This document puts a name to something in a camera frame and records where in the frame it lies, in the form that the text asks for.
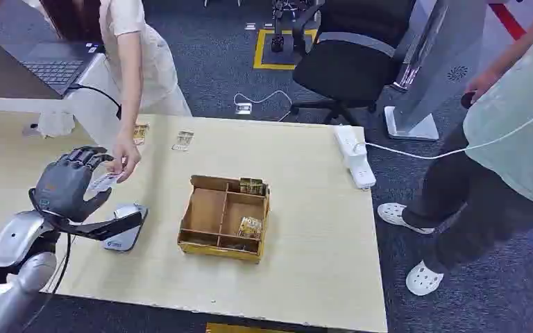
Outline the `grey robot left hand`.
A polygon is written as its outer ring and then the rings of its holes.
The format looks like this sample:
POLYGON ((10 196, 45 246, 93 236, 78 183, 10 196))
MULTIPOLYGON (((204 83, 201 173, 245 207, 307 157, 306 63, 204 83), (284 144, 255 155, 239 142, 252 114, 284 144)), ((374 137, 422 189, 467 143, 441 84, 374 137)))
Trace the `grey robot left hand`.
POLYGON ((110 197, 111 189, 91 199, 84 196, 94 171, 114 158, 103 147, 82 146, 48 164, 33 189, 35 205, 42 211, 80 223, 98 210, 110 197))

